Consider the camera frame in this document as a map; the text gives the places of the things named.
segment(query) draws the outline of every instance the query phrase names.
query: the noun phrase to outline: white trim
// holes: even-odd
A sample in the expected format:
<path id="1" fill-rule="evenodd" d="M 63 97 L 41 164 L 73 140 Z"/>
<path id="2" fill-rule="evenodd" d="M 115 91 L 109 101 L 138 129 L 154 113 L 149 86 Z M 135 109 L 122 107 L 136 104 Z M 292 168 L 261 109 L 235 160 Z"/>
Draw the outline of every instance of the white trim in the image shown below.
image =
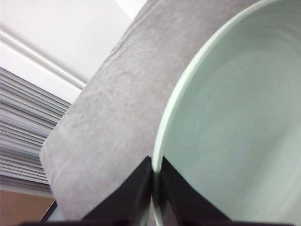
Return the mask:
<path id="1" fill-rule="evenodd" d="M 58 64 L 54 63 L 47 57 L 40 54 L 38 51 L 26 45 L 21 40 L 17 39 L 13 35 L 9 34 L 7 31 L 1 29 L 1 42 L 8 48 L 12 48 L 19 54 L 23 55 L 25 58 L 33 61 L 39 66 L 47 68 L 50 72 L 58 77 L 69 82 L 71 85 L 82 90 L 86 86 L 86 82 L 78 78 L 78 76 L 71 74 Z"/>

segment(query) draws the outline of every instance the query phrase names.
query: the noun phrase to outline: plate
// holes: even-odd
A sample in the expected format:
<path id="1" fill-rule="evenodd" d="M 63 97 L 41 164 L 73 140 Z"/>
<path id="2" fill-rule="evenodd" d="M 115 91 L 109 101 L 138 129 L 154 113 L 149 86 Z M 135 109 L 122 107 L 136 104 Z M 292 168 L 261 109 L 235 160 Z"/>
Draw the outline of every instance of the plate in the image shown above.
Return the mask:
<path id="1" fill-rule="evenodd" d="M 260 1 L 200 49 L 163 114 L 155 176 L 163 156 L 233 220 L 301 225 L 300 0 Z"/>

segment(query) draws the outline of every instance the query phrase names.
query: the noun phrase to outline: window blind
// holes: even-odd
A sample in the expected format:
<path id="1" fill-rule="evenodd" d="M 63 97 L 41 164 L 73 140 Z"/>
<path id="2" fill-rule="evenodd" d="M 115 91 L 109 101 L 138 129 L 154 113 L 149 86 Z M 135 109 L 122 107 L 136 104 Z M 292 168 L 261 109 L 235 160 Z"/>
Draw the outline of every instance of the window blind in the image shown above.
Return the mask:
<path id="1" fill-rule="evenodd" d="M 0 68 L 2 184 L 49 191 L 39 152 L 70 105 Z"/>

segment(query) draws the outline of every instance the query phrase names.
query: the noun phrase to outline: ceiling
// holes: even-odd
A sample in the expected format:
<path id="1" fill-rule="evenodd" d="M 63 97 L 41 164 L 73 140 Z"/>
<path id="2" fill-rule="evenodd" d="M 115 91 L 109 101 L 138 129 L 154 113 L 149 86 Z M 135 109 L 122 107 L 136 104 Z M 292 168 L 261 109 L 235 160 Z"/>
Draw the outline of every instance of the ceiling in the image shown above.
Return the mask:
<path id="1" fill-rule="evenodd" d="M 2 0 L 1 67 L 72 103 L 146 0 Z"/>

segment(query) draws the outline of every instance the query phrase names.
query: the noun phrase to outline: gray cloth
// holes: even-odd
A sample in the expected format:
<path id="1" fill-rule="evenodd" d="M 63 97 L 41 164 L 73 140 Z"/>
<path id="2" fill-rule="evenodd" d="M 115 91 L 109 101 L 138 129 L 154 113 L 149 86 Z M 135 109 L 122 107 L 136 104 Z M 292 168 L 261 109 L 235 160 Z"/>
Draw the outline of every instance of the gray cloth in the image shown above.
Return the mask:
<path id="1" fill-rule="evenodd" d="M 149 0 L 41 150 L 54 197 L 80 219 L 146 155 L 183 70 L 225 22 L 257 0 Z"/>

